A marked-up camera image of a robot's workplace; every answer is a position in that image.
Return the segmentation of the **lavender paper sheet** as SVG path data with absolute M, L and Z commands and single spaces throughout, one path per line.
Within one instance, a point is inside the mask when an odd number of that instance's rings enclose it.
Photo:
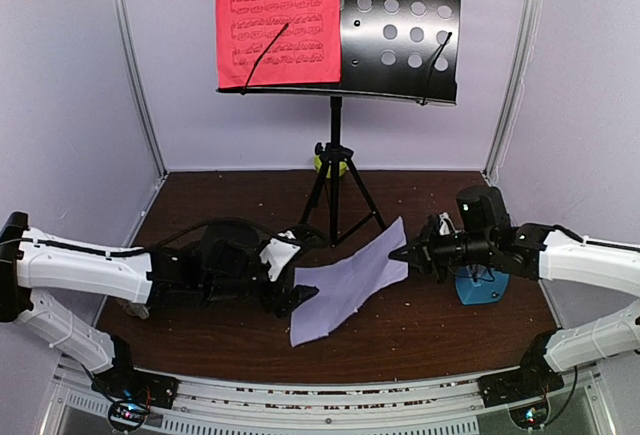
M 389 254 L 406 243 L 404 220 L 399 217 L 352 256 L 330 265 L 297 268 L 295 283 L 315 287 L 318 293 L 292 313 L 290 345 L 297 347 L 328 336 L 372 295 L 404 281 L 408 265 L 390 259 Z

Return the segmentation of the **black music stand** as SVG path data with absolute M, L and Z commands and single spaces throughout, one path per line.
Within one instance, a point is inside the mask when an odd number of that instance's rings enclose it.
M 338 163 L 356 172 L 353 153 L 341 142 L 342 102 L 347 96 L 405 100 L 421 106 L 457 101 L 461 0 L 340 0 L 341 78 L 336 83 L 228 89 L 223 93 L 326 95 L 330 99 L 328 142 L 317 155 L 335 157 L 332 178 L 316 177 L 301 215 L 307 223 L 321 197 L 329 205 L 332 245 L 345 240 L 339 228 Z

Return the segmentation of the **red sheet music paper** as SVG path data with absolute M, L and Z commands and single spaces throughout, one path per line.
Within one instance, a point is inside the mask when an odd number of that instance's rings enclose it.
M 336 83 L 340 0 L 215 0 L 220 89 Z

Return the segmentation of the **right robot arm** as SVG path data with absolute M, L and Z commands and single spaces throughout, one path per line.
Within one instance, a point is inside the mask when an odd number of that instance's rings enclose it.
M 442 233 L 444 220 L 432 215 L 417 238 L 390 252 L 423 273 L 443 278 L 458 267 L 479 265 L 533 281 L 570 281 L 639 294 L 639 248 L 602 241 L 561 226 L 525 223 L 514 226 L 500 190 L 475 185 L 461 190 L 456 204 L 463 227 Z M 605 359 L 639 347 L 639 303 L 573 329 L 542 338 L 533 359 L 513 374 L 519 395 L 535 395 L 551 371 Z

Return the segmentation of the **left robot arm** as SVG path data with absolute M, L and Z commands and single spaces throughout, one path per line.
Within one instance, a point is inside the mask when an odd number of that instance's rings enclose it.
M 292 282 L 292 262 L 327 243 L 307 224 L 276 232 L 219 217 L 147 247 L 109 247 L 47 234 L 30 226 L 25 213 L 14 212 L 1 230 L 1 320 L 31 327 L 121 398 L 133 399 L 144 379 L 133 367 L 128 343 L 91 328 L 50 289 L 116 298 L 139 317 L 151 308 L 207 308 L 244 297 L 286 317 L 319 292 Z

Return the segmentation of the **blue metronome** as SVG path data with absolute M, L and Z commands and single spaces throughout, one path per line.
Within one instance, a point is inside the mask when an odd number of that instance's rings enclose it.
M 510 276 L 482 265 L 460 267 L 455 272 L 455 289 L 464 306 L 499 302 L 507 290 Z

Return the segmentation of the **patterned white mug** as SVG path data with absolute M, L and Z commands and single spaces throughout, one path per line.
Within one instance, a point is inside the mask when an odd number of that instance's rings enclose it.
M 121 302 L 121 307 L 129 316 L 138 317 L 141 320 L 149 318 L 149 309 L 144 304 L 137 304 L 127 300 Z

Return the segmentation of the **front aluminium rail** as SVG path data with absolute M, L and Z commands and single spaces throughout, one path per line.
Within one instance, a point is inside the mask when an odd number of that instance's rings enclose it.
M 181 376 L 174 404 L 155 408 L 142 434 L 528 434 L 524 417 L 548 409 L 544 434 L 614 434 L 602 380 L 569 373 L 547 395 L 490 407 L 480 374 L 370 384 L 266 384 Z

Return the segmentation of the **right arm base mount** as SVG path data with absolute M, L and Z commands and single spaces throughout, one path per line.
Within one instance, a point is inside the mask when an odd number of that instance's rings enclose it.
M 512 422 L 527 430 L 539 430 L 551 419 L 548 396 L 564 387 L 561 374 L 535 367 L 484 375 L 477 383 L 485 408 L 508 406 Z

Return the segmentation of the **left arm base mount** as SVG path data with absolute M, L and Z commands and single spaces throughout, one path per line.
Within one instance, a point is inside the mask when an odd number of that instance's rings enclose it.
M 107 421 L 117 432 L 140 429 L 154 408 L 171 409 L 179 381 L 174 377 L 134 371 L 130 376 L 90 373 L 91 388 L 107 401 Z

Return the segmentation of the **right aluminium frame post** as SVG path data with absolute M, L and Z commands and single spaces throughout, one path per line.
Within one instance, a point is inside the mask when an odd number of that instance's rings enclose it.
M 525 91 L 525 75 L 533 56 L 542 0 L 523 0 L 516 45 L 498 123 L 484 168 L 484 176 L 496 183 L 515 128 Z

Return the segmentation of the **aluminium frame post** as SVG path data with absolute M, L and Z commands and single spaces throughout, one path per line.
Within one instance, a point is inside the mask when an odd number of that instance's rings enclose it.
M 153 122 L 151 119 L 146 94 L 141 78 L 141 72 L 136 56 L 134 40 L 131 32 L 131 26 L 128 16 L 126 0 L 112 0 L 118 30 L 120 34 L 121 45 L 124 53 L 127 77 L 134 101 L 136 114 L 141 124 L 142 132 L 146 145 L 150 152 L 155 171 L 159 178 L 163 178 L 168 174 Z
M 484 168 L 484 176 L 496 183 L 515 128 L 525 91 L 525 75 L 533 56 L 542 0 L 523 0 L 516 45 L 498 123 Z

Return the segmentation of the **left aluminium frame post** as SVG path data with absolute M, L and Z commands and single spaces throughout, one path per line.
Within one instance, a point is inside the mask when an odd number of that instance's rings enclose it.
M 150 152 L 155 171 L 159 178 L 163 178 L 168 174 L 153 122 L 151 119 L 146 94 L 141 78 L 141 72 L 136 56 L 134 40 L 131 32 L 131 26 L 128 16 L 126 0 L 112 0 L 118 30 L 120 34 L 121 45 L 124 53 L 127 77 L 134 101 L 136 114 L 141 124 L 142 132 L 146 145 Z

